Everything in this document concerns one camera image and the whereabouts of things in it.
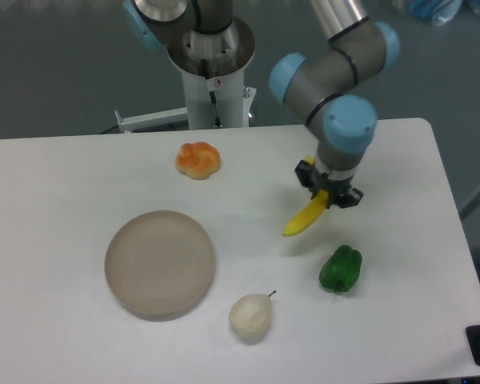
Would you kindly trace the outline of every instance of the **orange bread roll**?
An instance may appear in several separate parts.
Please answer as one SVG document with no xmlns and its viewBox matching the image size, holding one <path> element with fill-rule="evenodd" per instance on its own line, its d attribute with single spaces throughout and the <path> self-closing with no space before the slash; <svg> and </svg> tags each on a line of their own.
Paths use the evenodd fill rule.
<svg viewBox="0 0 480 384">
<path fill-rule="evenodd" d="M 194 180 L 204 180 L 221 166 L 219 152 L 207 142 L 183 144 L 175 160 L 176 169 Z"/>
</svg>

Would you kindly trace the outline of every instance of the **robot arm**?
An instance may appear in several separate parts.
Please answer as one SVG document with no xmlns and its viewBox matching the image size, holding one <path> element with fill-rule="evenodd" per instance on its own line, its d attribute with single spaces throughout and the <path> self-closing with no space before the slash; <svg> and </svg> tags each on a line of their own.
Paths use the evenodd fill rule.
<svg viewBox="0 0 480 384">
<path fill-rule="evenodd" d="M 302 161 L 295 170 L 301 184 L 312 197 L 326 190 L 328 207 L 356 206 L 362 192 L 350 182 L 374 136 L 377 112 L 367 100 L 343 93 L 392 65 L 400 43 L 389 25 L 370 21 L 360 0 L 310 3 L 331 50 L 313 62 L 287 55 L 269 86 L 318 139 L 314 164 Z M 190 128 L 242 126 L 243 69 L 254 55 L 254 38 L 233 16 L 232 0 L 126 0 L 124 7 L 140 39 L 166 44 L 182 72 Z M 242 82 L 231 81 L 236 74 Z M 198 84 L 204 79 L 207 87 Z"/>
<path fill-rule="evenodd" d="M 329 192 L 328 207 L 347 208 L 362 198 L 350 181 L 374 136 L 377 112 L 367 100 L 342 94 L 392 65 L 400 43 L 389 25 L 371 23 L 358 0 L 311 3 L 331 50 L 314 62 L 287 55 L 272 70 L 269 86 L 318 139 L 314 164 L 302 161 L 295 170 L 301 184 L 312 198 Z"/>
</svg>

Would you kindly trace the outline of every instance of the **metal stand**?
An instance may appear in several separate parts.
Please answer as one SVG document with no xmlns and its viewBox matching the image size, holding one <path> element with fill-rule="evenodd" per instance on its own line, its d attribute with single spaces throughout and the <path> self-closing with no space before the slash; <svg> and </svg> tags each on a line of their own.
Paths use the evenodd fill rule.
<svg viewBox="0 0 480 384">
<path fill-rule="evenodd" d="M 256 96 L 256 88 L 245 86 L 243 91 L 243 112 L 242 126 L 249 126 L 250 120 L 253 118 L 251 111 L 254 96 Z M 163 126 L 165 124 L 177 124 L 187 122 L 186 108 L 177 108 L 176 110 L 164 110 L 153 114 L 142 114 L 133 116 L 132 118 L 122 118 L 119 111 L 115 111 L 118 120 L 118 128 L 122 134 L 125 132 L 133 132 L 134 130 L 142 130 Z"/>
</svg>

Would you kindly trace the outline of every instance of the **blue joint cover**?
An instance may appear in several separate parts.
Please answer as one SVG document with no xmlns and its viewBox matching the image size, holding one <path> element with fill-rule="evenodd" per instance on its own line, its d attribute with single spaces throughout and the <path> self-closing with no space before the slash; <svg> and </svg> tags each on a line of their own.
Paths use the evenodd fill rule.
<svg viewBox="0 0 480 384">
<path fill-rule="evenodd" d="M 163 47 L 163 44 L 160 43 L 160 41 L 154 36 L 153 32 L 151 32 L 144 23 L 141 15 L 138 14 L 130 0 L 125 0 L 122 4 L 122 9 L 125 12 L 126 19 L 128 20 L 132 31 L 135 32 L 137 38 L 146 48 L 150 50 L 159 50 Z"/>
<path fill-rule="evenodd" d="M 400 38 L 397 32 L 387 22 L 376 22 L 375 26 L 379 28 L 386 40 L 386 60 L 383 70 L 392 66 L 400 56 Z"/>
<path fill-rule="evenodd" d="M 377 111 L 365 98 L 346 95 L 334 100 L 323 118 L 329 143 L 345 154 L 364 152 L 374 138 Z"/>
<path fill-rule="evenodd" d="M 288 54 L 270 72 L 269 88 L 281 104 L 285 102 L 286 91 L 290 86 L 291 79 L 305 60 L 306 58 L 301 54 Z"/>
</svg>

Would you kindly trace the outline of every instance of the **yellow banana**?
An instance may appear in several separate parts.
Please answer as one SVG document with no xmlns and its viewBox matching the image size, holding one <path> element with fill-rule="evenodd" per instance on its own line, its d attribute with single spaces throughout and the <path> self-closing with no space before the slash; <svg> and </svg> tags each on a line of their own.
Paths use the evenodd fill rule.
<svg viewBox="0 0 480 384">
<path fill-rule="evenodd" d="M 311 156 L 306 156 L 306 162 L 309 164 L 314 163 L 314 158 Z M 329 193 L 326 190 L 320 190 L 313 200 L 298 214 L 296 214 L 289 222 L 286 224 L 285 229 L 282 231 L 283 236 L 295 236 L 300 234 L 307 227 L 315 222 L 317 218 L 320 217 L 322 212 L 327 207 L 327 202 L 329 200 Z"/>
</svg>

